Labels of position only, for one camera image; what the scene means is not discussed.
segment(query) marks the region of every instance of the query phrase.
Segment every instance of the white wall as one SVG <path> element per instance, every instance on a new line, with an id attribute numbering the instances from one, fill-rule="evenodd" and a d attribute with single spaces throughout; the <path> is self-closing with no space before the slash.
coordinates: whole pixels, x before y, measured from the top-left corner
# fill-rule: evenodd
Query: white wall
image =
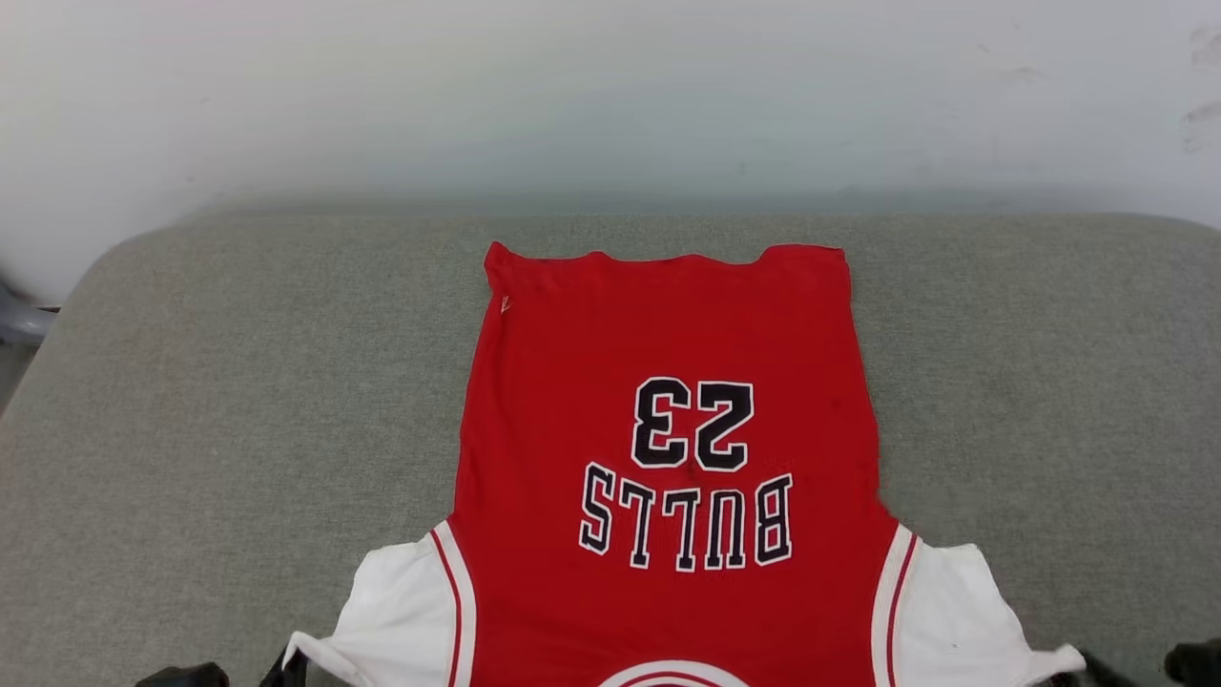
<path id="1" fill-rule="evenodd" d="M 1217 225 L 1221 5 L 0 0 L 0 273 L 40 301 L 209 207 L 497 203 Z"/>

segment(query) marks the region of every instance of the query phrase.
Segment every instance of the basketball jersey t-shirt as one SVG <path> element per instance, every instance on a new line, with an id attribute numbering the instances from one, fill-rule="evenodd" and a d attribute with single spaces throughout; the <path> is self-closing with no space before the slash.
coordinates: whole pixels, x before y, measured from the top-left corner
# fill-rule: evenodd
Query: basketball jersey t-shirt
<path id="1" fill-rule="evenodd" d="M 303 652 L 360 686 L 1022 687 L 974 547 L 877 498 L 842 251 L 529 259 L 495 243 L 453 514 L 369 554 Z"/>

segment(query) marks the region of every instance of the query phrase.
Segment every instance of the black letter with white outline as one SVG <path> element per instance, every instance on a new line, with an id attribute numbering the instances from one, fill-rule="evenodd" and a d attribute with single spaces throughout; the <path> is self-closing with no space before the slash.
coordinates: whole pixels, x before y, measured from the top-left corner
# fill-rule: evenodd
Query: black letter with white outline
<path id="1" fill-rule="evenodd" d="M 653 515 L 657 492 L 626 477 L 619 481 L 619 505 L 626 509 L 636 502 L 636 543 L 631 549 L 631 567 L 648 567 L 648 521 Z"/>
<path id="2" fill-rule="evenodd" d="M 600 556 L 606 554 L 610 547 L 610 509 L 600 504 L 595 497 L 601 493 L 602 498 L 608 499 L 613 504 L 614 478 L 613 471 L 598 464 L 591 462 L 585 467 L 585 497 L 582 498 L 581 508 L 585 510 L 585 515 L 590 516 L 592 521 L 581 521 L 580 544 L 582 548 Z M 593 532 L 595 522 L 597 523 L 596 534 Z"/>
<path id="3" fill-rule="evenodd" d="M 792 487 L 792 473 L 781 475 L 759 484 L 755 491 L 755 509 L 757 527 L 755 528 L 755 563 L 770 565 L 792 556 L 792 542 L 789 539 L 789 489 Z M 768 506 L 768 499 L 775 498 L 775 508 Z M 777 544 L 768 547 L 768 532 L 777 531 Z"/>
<path id="4" fill-rule="evenodd" d="M 755 417 L 755 386 L 737 382 L 701 382 L 698 390 L 701 411 L 722 412 L 696 431 L 695 458 L 703 470 L 736 472 L 750 459 L 746 444 L 729 444 L 724 451 L 718 451 L 713 447 Z"/>
<path id="5" fill-rule="evenodd" d="M 674 570 L 695 572 L 695 510 L 700 505 L 698 489 L 678 489 L 662 494 L 662 515 L 673 516 L 683 506 L 683 539 L 679 543 L 679 555 L 674 560 Z"/>
<path id="6" fill-rule="evenodd" d="M 708 556 L 703 561 L 705 570 L 746 567 L 746 495 L 737 489 L 718 489 L 712 493 L 708 510 Z M 723 561 L 722 531 L 724 530 L 725 506 L 730 508 L 729 517 L 729 561 Z"/>
<path id="7" fill-rule="evenodd" d="M 686 439 L 667 439 L 653 444 L 658 434 L 669 434 L 674 427 L 673 414 L 657 410 L 657 399 L 665 397 L 675 409 L 691 408 L 691 390 L 673 377 L 650 377 L 636 388 L 636 431 L 631 439 L 631 460 L 646 469 L 683 465 L 687 455 Z"/>

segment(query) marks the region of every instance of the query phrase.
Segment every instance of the white fabric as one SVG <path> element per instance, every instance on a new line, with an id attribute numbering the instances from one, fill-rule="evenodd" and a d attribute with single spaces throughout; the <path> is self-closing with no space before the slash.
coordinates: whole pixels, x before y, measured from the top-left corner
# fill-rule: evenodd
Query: white fabric
<path id="1" fill-rule="evenodd" d="M 315 639 L 294 632 L 284 661 L 300 650 L 327 672 L 359 687 L 449 687 L 455 626 L 453 586 L 430 534 L 366 555 L 335 635 Z M 465 667 L 469 683 L 470 664 Z"/>
<path id="2" fill-rule="evenodd" d="M 907 533 L 905 555 L 910 542 Z M 880 675 L 879 687 L 1028 687 L 1085 667 L 1081 653 L 1068 646 L 1031 650 L 973 544 L 937 549 L 916 538 L 900 584 L 895 683 Z"/>

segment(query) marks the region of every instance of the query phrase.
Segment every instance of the sleeve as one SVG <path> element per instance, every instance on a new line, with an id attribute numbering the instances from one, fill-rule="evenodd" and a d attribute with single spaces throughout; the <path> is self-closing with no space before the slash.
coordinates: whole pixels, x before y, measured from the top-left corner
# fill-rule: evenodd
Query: sleeve
<path id="1" fill-rule="evenodd" d="M 1085 667 L 1077 649 L 1035 652 L 973 544 L 911 536 L 886 628 L 885 687 L 1028 687 Z"/>
<path id="2" fill-rule="evenodd" d="M 474 633 L 474 609 L 469 627 L 462 627 L 460 581 L 455 580 L 465 575 L 460 566 L 460 554 L 444 523 L 419 542 L 369 553 L 357 570 L 335 633 L 316 639 L 294 632 L 283 665 L 300 652 L 358 687 L 469 682 L 469 661 L 464 666 L 460 660 L 469 658 L 469 647 L 459 652 L 455 646 Z M 451 681 L 454 672 L 458 675 Z"/>

